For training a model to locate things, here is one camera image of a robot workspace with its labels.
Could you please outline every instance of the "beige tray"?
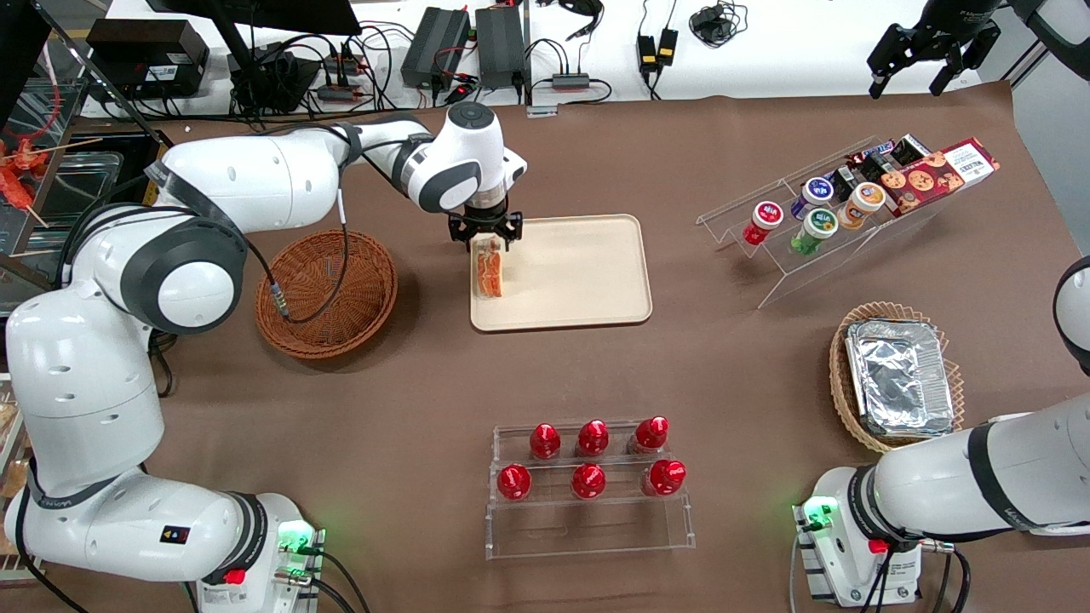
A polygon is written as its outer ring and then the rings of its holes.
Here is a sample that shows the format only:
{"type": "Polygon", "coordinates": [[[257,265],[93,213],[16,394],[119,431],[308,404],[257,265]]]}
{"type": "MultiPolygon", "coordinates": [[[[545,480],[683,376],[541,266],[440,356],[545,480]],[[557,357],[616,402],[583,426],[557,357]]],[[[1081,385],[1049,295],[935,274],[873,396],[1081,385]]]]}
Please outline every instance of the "beige tray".
{"type": "Polygon", "coordinates": [[[504,296],[476,289],[470,256],[470,321],[482,332],[631,324],[651,316],[640,221],[631,215],[526,219],[504,253],[504,296]]]}

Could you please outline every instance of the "green jar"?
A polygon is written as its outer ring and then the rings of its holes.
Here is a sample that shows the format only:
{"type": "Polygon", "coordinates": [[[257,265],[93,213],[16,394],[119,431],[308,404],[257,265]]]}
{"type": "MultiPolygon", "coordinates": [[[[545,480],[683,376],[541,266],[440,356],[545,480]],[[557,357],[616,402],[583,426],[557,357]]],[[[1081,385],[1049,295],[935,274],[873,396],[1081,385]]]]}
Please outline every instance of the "green jar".
{"type": "Polygon", "coordinates": [[[836,215],[827,208],[814,208],[807,213],[802,227],[791,239],[791,249],[801,255],[813,255],[821,243],[836,233],[836,215]]]}

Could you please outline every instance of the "red bottle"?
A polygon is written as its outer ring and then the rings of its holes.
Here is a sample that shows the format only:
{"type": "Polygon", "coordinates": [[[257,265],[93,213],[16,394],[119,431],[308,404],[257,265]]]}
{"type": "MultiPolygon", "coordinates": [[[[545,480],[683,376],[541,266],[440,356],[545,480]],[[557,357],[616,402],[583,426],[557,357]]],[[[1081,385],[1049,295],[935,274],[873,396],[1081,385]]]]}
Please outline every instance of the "red bottle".
{"type": "Polygon", "coordinates": [[[530,433],[530,453],[537,459],[549,459],[560,450],[560,433],[543,423],[530,433]]]}
{"type": "Polygon", "coordinates": [[[596,464],[584,464],[571,476],[571,491],[577,497],[591,501],[606,489],[606,472],[596,464]]]}
{"type": "Polygon", "coordinates": [[[628,442],[630,454],[654,454],[666,445],[666,434],[670,422],[663,416],[645,419],[635,426],[632,438],[628,442]]]}
{"type": "Polygon", "coordinates": [[[509,501],[521,501],[530,494],[533,480],[530,471],[521,464],[512,464],[499,471],[496,489],[509,501]]]}
{"type": "Polygon", "coordinates": [[[678,460],[661,459],[643,471],[643,493],[647,496],[668,496],[681,489],[685,465],[678,460]]]}
{"type": "Polygon", "coordinates": [[[742,238],[750,244],[761,244],[770,232],[779,227],[779,223],[783,220],[784,209],[778,204],[760,202],[753,208],[753,216],[749,225],[742,230],[742,238]]]}
{"type": "Polygon", "coordinates": [[[586,422],[579,430],[576,455],[583,457],[601,456],[607,446],[609,446],[609,429],[606,428],[606,422],[595,419],[586,422]]]}

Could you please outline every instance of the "clear acrylic shelf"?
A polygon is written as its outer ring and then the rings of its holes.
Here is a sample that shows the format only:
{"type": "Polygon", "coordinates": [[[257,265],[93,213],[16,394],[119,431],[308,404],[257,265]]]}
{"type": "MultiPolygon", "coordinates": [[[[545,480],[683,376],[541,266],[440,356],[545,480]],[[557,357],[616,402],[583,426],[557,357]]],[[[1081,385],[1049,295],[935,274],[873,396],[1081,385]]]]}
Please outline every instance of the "clear acrylic shelf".
{"type": "Polygon", "coordinates": [[[498,426],[493,434],[485,512],[485,560],[538,557],[580,553],[693,549],[689,492],[647,496],[640,486],[644,471],[656,460],[674,456],[629,455],[628,440],[639,420],[607,421],[609,447],[595,458],[576,457],[576,435],[585,422],[553,424],[560,433],[561,454],[548,460],[530,455],[533,426],[498,426]],[[592,461],[606,473],[606,489],[593,501],[571,492],[578,466],[592,461]],[[521,501],[499,494],[496,478],[510,464],[530,471],[533,485],[521,501]]]}
{"type": "MultiPolygon", "coordinates": [[[[803,286],[836,271],[855,257],[889,241],[894,237],[916,230],[942,212],[952,196],[922,206],[907,215],[894,217],[883,207],[867,217],[857,230],[840,228],[833,238],[821,244],[813,255],[800,255],[791,249],[791,238],[799,231],[801,223],[791,216],[790,205],[798,196],[799,187],[811,177],[825,176],[845,164],[845,157],[882,143],[876,136],[864,139],[849,147],[821,159],[810,166],[788,175],[744,196],[710,211],[697,218],[698,226],[704,226],[715,242],[727,247],[737,244],[750,259],[770,259],[776,265],[772,289],[758,305],[761,309],[803,286]],[[742,238],[742,230],[750,223],[753,207],[762,201],[772,201],[784,209],[784,221],[773,230],[760,245],[752,245],[742,238]]],[[[833,211],[843,204],[831,205],[833,211]]]]}

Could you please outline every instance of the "round wicker basket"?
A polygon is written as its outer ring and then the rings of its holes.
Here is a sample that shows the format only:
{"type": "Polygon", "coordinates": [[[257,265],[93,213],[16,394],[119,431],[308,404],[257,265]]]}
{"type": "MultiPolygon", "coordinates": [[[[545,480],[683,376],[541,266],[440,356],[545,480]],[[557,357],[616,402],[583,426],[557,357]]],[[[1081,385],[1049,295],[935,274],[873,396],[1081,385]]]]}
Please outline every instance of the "round wicker basket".
{"type": "MultiPolygon", "coordinates": [[[[868,302],[852,309],[844,317],[840,326],[836,328],[836,333],[833,335],[833,342],[828,349],[828,378],[829,385],[833,388],[833,405],[836,407],[836,412],[840,416],[844,426],[848,429],[848,432],[856,440],[867,445],[869,449],[884,454],[894,447],[918,443],[921,438],[879,440],[859,423],[859,408],[856,401],[856,389],[852,384],[851,366],[848,364],[848,352],[844,347],[844,334],[848,325],[852,322],[872,317],[927,323],[931,323],[931,320],[924,317],[923,313],[904,304],[868,302]]],[[[946,335],[942,330],[936,332],[938,333],[938,346],[945,351],[947,344],[946,335]]],[[[965,421],[965,393],[962,390],[965,382],[961,380],[961,373],[958,372],[957,364],[944,358],[943,366],[946,369],[946,381],[949,384],[950,400],[954,405],[954,430],[958,431],[961,430],[961,422],[965,421]]]]}
{"type": "MultiPolygon", "coordinates": [[[[306,236],[284,248],[269,267],[291,314],[304,318],[329,297],[340,275],[344,238],[340,229],[306,236]]],[[[272,302],[268,277],[257,287],[257,328],[269,345],[294,358],[332,358],[359,347],[382,327],[393,310],[398,275],[382,244],[349,232],[348,272],[324,313],[304,324],[284,320],[272,302]]]]}

